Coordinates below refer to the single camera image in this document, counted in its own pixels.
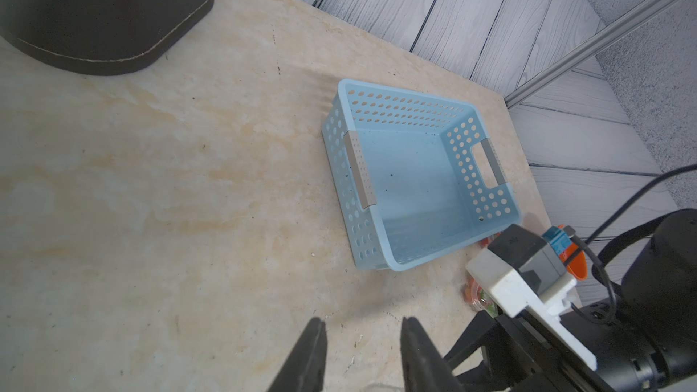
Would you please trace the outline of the right aluminium frame post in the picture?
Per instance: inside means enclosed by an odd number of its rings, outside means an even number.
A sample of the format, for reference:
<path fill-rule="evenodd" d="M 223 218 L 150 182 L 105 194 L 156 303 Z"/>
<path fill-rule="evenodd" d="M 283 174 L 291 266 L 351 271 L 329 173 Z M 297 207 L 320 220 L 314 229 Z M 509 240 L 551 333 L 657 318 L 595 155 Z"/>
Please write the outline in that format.
<path fill-rule="evenodd" d="M 557 62 L 536 74 L 515 91 L 505 97 L 506 107 L 511 109 L 520 105 L 527 98 L 553 83 L 563 74 L 577 68 L 592 56 L 616 44 L 622 38 L 660 16 L 680 0 L 644 0 L 623 16 L 613 21 L 600 32 L 588 38 L 584 43 L 565 54 Z"/>

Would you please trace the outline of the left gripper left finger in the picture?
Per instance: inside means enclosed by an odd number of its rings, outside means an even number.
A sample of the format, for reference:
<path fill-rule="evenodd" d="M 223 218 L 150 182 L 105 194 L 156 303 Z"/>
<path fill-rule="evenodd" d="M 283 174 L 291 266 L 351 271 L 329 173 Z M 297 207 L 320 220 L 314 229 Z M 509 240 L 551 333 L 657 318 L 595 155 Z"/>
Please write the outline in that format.
<path fill-rule="evenodd" d="M 283 363 L 268 392 L 321 392 L 328 351 L 326 323 L 310 319 Z"/>

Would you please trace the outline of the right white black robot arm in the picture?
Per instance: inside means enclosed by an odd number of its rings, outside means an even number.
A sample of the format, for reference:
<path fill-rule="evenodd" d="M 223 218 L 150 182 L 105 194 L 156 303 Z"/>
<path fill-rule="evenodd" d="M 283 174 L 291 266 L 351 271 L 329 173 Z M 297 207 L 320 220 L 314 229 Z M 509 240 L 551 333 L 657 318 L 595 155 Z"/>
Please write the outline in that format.
<path fill-rule="evenodd" d="M 560 310 L 575 278 L 548 240 L 513 224 L 470 263 L 500 308 L 480 312 L 445 356 L 467 391 L 656 391 L 696 374 L 696 212 L 668 213 L 610 241 L 609 263 L 644 248 L 612 297 Z"/>

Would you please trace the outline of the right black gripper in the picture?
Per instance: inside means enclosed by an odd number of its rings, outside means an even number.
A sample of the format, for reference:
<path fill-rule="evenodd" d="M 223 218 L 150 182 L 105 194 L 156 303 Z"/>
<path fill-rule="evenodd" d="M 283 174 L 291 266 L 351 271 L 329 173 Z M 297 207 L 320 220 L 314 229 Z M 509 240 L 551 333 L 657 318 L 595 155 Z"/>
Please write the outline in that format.
<path fill-rule="evenodd" d="M 696 307 L 623 304 L 609 325 L 564 314 L 562 323 L 589 345 L 589 368 L 528 313 L 479 312 L 444 361 L 451 370 L 476 350 L 478 366 L 456 379 L 465 391 L 657 391 L 696 374 Z"/>

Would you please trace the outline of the orange plastic bowl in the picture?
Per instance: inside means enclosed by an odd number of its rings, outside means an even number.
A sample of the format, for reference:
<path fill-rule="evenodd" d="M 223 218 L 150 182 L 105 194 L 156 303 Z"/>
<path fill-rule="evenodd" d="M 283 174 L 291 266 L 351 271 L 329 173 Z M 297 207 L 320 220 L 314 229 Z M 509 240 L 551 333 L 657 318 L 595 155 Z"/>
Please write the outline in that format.
<path fill-rule="evenodd" d="M 566 265 L 566 270 L 578 281 L 587 279 L 586 254 L 578 245 L 572 243 L 559 255 L 559 259 Z"/>

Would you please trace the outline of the clear clamshell container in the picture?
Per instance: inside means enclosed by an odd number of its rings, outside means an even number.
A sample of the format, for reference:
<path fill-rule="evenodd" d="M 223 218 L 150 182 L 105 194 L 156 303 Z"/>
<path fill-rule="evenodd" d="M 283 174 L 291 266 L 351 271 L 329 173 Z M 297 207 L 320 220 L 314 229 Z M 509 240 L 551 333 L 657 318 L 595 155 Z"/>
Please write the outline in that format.
<path fill-rule="evenodd" d="M 475 311 L 484 311 L 492 318 L 497 317 L 499 309 L 497 304 L 490 298 L 477 281 L 468 278 L 462 288 L 462 293 L 466 304 Z"/>

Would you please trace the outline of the light blue plastic basket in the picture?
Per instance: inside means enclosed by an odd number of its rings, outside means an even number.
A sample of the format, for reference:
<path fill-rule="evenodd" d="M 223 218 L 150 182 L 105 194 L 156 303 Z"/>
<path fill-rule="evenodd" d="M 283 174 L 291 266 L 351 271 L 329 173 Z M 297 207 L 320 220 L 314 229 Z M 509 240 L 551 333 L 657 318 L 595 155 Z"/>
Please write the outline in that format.
<path fill-rule="evenodd" d="M 360 270 L 409 270 L 522 220 L 471 103 L 344 79 L 321 132 Z"/>

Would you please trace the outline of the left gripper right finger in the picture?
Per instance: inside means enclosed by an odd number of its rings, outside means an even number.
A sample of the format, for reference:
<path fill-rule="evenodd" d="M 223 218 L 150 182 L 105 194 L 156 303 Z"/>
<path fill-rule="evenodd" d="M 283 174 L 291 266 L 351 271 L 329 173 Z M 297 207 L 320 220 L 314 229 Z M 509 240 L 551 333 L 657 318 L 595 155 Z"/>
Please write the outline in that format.
<path fill-rule="evenodd" d="M 416 318 L 402 320 L 400 353 L 406 391 L 463 390 Z"/>

